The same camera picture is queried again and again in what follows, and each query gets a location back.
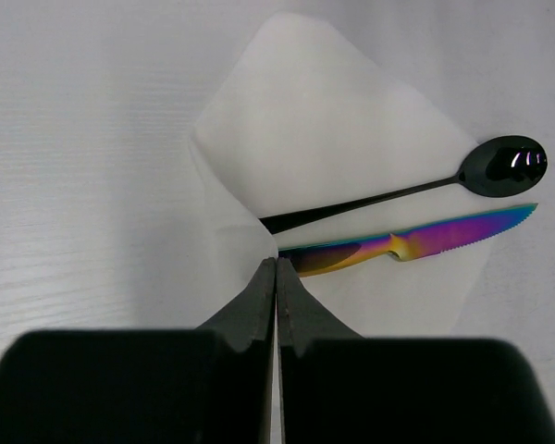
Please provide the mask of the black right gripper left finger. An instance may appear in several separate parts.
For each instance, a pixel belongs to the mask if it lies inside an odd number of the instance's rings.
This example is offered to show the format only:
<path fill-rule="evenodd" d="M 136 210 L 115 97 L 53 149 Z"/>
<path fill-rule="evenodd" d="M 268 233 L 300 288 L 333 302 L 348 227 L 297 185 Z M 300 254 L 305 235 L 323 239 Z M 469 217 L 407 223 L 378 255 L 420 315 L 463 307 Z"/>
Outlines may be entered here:
<path fill-rule="evenodd" d="M 266 443 L 276 262 L 196 328 L 35 330 L 0 359 L 0 443 Z"/>

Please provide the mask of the black metal spoon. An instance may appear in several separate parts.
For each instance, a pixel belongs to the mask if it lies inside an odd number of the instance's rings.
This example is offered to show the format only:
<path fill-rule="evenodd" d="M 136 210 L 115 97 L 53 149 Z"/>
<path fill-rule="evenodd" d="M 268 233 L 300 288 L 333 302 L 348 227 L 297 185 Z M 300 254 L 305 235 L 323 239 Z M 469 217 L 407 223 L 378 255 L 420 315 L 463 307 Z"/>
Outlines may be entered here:
<path fill-rule="evenodd" d="M 475 147 L 447 178 L 345 203 L 266 216 L 261 223 L 270 233 L 278 234 L 369 205 L 453 184 L 479 196 L 508 198 L 535 187 L 547 169 L 548 157 L 540 143 L 522 135 L 499 136 Z"/>

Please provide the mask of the iridescent rainbow steak knife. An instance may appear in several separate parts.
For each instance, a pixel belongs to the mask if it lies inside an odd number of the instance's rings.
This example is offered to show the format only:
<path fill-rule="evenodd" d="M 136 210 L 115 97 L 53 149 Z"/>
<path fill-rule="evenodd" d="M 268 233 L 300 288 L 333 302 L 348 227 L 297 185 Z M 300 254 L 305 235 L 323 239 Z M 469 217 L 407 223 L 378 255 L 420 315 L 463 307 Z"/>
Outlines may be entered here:
<path fill-rule="evenodd" d="M 301 277 L 311 277 L 358 265 L 380 255 L 413 261 L 495 237 L 530 217 L 536 203 L 458 216 L 413 228 L 373 236 L 281 249 Z"/>

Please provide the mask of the white paper napkin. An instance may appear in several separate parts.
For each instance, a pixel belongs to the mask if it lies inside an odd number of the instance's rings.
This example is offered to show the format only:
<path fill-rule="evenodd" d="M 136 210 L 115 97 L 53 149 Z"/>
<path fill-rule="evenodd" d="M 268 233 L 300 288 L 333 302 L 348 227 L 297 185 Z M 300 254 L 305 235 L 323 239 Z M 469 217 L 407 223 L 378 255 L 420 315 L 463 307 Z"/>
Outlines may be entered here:
<path fill-rule="evenodd" d="M 395 191 L 452 175 L 475 140 L 323 20 L 266 21 L 191 133 L 256 216 Z M 305 287 L 366 336 L 446 335 L 489 241 L 399 263 L 380 256 Z"/>

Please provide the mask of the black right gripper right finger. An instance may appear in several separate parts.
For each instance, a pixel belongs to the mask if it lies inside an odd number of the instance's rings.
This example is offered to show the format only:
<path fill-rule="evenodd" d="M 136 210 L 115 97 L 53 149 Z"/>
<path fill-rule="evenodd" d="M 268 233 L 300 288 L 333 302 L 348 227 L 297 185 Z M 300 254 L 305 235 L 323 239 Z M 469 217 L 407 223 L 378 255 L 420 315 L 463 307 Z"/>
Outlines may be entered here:
<path fill-rule="evenodd" d="M 509 342 L 365 338 L 277 261 L 287 443 L 555 443 L 532 366 Z"/>

